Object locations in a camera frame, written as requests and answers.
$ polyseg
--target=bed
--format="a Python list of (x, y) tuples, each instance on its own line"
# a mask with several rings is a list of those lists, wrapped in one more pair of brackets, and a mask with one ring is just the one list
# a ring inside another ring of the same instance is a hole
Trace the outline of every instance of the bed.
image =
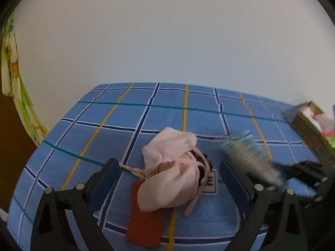
[[(183, 216), (186, 206), (179, 207), (175, 226), (170, 223), (172, 210), (166, 210), (161, 246), (154, 250), (223, 250), (243, 215), (218, 174), (219, 145), (232, 133), (249, 130), (276, 162), (317, 161), (284, 121), (281, 112), (290, 107), (255, 95), (194, 85), (99, 85), (72, 107), (29, 159), (11, 201), (8, 229), (20, 247), (29, 251), (32, 224), (45, 188), (71, 189), (86, 182), (109, 158), (142, 168), (142, 147), (169, 126), (197, 135), (197, 147), (214, 167), (213, 185), (189, 217)], [(147, 250), (125, 240), (131, 183), (136, 180), (131, 173), (121, 172), (102, 208), (93, 214), (116, 251)], [(296, 179), (289, 181), (289, 187), (297, 194), (313, 195)], [(87, 250), (71, 211), (67, 216), (79, 249)], [(171, 226), (174, 235), (169, 235)], [(258, 250), (265, 234), (266, 227), (259, 231), (253, 250)]]

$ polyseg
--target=pink fabric bundle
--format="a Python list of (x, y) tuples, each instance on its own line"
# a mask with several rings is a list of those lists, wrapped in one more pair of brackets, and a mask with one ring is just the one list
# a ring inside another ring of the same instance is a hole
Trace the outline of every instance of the pink fabric bundle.
[[(170, 127), (163, 129), (142, 149), (145, 170), (121, 167), (136, 176), (145, 179), (137, 194), (141, 211), (154, 211), (171, 208), (193, 201), (185, 210), (188, 216), (207, 184), (210, 166), (204, 155), (195, 147), (197, 137), (190, 132), (181, 132)], [(196, 161), (193, 150), (205, 165)], [(199, 168), (205, 170), (205, 176), (199, 186)]]

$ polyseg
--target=wooden door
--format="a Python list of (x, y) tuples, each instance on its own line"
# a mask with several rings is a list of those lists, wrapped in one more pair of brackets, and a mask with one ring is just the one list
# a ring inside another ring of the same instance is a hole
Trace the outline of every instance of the wooden door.
[(0, 74), (0, 208), (6, 212), (16, 182), (35, 149), (36, 145), (23, 127), (13, 99), (2, 94)]

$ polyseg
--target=green and white curtain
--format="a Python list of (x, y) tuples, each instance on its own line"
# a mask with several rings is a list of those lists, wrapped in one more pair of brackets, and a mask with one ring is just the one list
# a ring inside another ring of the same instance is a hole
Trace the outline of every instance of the green and white curtain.
[(48, 134), (48, 130), (36, 114), (20, 76), (13, 20), (14, 13), (3, 28), (4, 38), (1, 49), (2, 93), (13, 98), (24, 128), (34, 143), (39, 145)]

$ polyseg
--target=open box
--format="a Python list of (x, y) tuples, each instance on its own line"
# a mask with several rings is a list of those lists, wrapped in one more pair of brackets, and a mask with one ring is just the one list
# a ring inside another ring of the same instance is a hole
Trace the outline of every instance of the open box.
[(332, 149), (326, 138), (319, 130), (306, 118), (304, 111), (310, 108), (315, 114), (323, 114), (320, 109), (312, 101), (298, 106), (298, 112), (292, 120), (292, 128), (299, 134), (303, 141), (313, 150), (317, 158), (322, 164), (335, 164), (335, 150)]

